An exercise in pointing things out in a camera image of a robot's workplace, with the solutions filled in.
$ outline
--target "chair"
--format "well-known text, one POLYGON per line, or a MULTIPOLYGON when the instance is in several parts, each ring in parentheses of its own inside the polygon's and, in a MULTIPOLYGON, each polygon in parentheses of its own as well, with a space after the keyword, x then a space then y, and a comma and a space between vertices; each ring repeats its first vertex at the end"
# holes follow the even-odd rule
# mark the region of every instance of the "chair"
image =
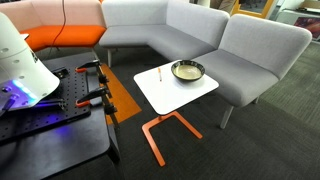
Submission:
POLYGON ((257 102, 279 82, 311 39, 311 33, 303 28, 233 15, 218 50, 193 59, 219 82, 215 92, 228 103, 220 127, 225 128, 234 107, 257 102))

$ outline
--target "carpet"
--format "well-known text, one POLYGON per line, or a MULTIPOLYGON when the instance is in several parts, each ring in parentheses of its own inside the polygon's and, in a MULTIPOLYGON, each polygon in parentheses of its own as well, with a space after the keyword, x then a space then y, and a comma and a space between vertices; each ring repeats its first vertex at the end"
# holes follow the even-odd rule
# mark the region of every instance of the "carpet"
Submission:
MULTIPOLYGON (((141 130, 157 114, 133 77, 167 60, 149 48, 120 49, 113 54, 112 72, 142 109, 116 132, 125 178, 320 179, 319 52, 319 46, 311 44, 258 104, 235 108, 224 130, 219 125, 226 103, 214 93, 179 108, 203 138, 195 138, 175 119, 154 127, 152 136, 166 161, 159 167, 141 130)), ((104 49, 100 54, 107 59, 104 49)), ((102 156, 52 179, 117 178, 111 160, 102 156)))
MULTIPOLYGON (((112 95, 112 98, 109 100, 117 108, 115 116, 118 122, 121 123, 129 117, 139 113, 141 108, 131 97, 129 92, 123 87, 118 78, 112 73, 109 67, 106 64, 103 64, 101 69, 109 79, 108 87, 112 95)), ((106 121, 108 124, 112 124, 110 116, 106 116, 106 121)))

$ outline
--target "orange cushion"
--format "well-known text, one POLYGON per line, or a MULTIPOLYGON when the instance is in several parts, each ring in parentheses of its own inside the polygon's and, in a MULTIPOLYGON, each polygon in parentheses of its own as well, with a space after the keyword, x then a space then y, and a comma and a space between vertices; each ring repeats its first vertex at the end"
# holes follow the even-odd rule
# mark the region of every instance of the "orange cushion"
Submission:
POLYGON ((33 29, 21 31, 27 33, 27 43, 33 51, 39 51, 46 47, 93 47, 106 31, 102 26, 40 26, 33 29))

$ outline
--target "white sofa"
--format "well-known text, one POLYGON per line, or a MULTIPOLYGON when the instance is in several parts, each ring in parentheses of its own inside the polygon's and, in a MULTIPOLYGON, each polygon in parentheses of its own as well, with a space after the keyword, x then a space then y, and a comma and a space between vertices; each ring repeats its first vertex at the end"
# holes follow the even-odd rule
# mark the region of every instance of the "white sofa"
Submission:
POLYGON ((108 48, 150 46, 168 60, 192 59, 216 50, 229 14, 181 0, 108 0, 102 11, 108 48))

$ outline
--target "white side table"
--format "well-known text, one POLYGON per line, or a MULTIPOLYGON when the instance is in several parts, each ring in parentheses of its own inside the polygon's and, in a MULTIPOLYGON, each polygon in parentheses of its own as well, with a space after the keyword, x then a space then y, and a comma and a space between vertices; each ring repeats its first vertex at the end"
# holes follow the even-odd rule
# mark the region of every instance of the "white side table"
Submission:
POLYGON ((202 135, 175 110, 219 86, 217 81, 207 75, 194 82, 181 82, 171 72, 171 66, 175 62, 158 67, 161 69, 161 81, 158 68, 134 76, 134 80, 142 93, 159 114, 159 117, 144 124, 142 130, 160 166, 164 166, 165 161, 149 129, 171 116, 176 116, 197 138, 201 139, 202 135))

